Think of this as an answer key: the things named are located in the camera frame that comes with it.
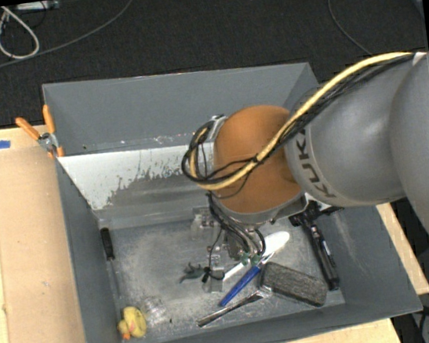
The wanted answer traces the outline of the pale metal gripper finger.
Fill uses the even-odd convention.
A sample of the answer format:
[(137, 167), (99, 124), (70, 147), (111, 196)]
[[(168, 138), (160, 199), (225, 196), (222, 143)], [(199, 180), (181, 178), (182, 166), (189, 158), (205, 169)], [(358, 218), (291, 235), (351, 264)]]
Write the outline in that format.
[(202, 289), (211, 294), (222, 291), (225, 267), (224, 254), (220, 246), (209, 248), (209, 251), (205, 274), (202, 277)]
[(211, 239), (216, 230), (216, 222), (208, 207), (195, 207), (192, 210), (191, 237), (194, 241)]

